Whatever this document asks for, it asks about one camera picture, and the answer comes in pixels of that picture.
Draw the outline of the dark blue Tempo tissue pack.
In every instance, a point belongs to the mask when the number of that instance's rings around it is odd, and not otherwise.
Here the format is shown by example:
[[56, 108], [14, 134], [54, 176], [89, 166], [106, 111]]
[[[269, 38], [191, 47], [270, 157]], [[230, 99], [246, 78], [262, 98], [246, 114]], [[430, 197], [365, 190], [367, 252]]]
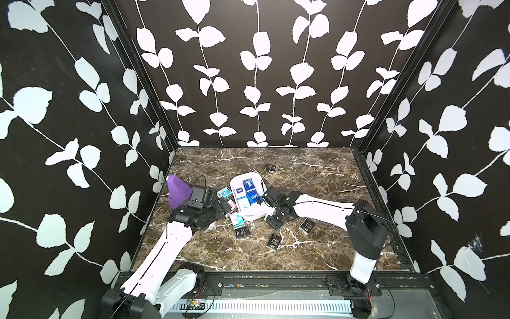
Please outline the dark blue Tempo tissue pack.
[[254, 205], [254, 204], [258, 203], [259, 197], [260, 197], [256, 190], [251, 190], [251, 191], [247, 192], [246, 196], [248, 198], [250, 205]]

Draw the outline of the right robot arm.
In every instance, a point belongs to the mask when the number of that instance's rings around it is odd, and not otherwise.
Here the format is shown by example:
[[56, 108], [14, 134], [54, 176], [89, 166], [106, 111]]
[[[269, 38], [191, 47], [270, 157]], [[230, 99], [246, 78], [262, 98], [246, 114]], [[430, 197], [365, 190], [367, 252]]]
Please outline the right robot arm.
[[366, 285], [385, 248], [389, 236], [387, 219], [365, 200], [355, 203], [331, 202], [291, 191], [284, 194], [270, 187], [257, 200], [270, 208], [266, 221], [278, 230], [291, 217], [313, 219], [345, 230], [355, 250], [347, 280]]

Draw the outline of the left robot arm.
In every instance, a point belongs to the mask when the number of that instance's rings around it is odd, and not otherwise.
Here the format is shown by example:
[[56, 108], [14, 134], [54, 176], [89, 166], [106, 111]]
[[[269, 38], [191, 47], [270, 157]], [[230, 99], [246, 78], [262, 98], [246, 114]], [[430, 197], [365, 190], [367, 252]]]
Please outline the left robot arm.
[[203, 280], [199, 266], [179, 269], [165, 280], [172, 264], [192, 236], [232, 211], [223, 198], [198, 209], [191, 200], [175, 208], [155, 246], [138, 269], [100, 302], [100, 318], [163, 318], [183, 296]]

